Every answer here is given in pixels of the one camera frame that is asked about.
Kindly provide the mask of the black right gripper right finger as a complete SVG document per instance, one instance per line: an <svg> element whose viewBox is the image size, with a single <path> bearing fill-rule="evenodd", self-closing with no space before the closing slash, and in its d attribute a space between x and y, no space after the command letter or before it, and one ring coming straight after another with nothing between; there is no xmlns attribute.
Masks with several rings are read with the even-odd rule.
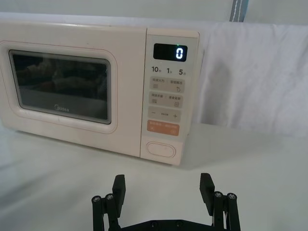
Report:
<svg viewBox="0 0 308 231"><path fill-rule="evenodd" d="M209 216L212 217L212 227L217 231L240 231L237 195L224 195L216 191L208 173L201 173L199 189Z"/></svg>

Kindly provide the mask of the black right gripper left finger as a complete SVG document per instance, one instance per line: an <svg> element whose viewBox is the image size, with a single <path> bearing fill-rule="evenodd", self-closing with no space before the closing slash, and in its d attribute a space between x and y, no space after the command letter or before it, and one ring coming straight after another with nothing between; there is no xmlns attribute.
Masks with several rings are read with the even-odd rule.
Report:
<svg viewBox="0 0 308 231"><path fill-rule="evenodd" d="M99 195L94 196L91 199L92 202L92 224L94 231L104 230L103 216L107 214L110 231L121 230L118 224L118 218L120 218L122 206L125 199L126 184L125 175L116 175L112 193L107 194L104 198Z"/></svg>

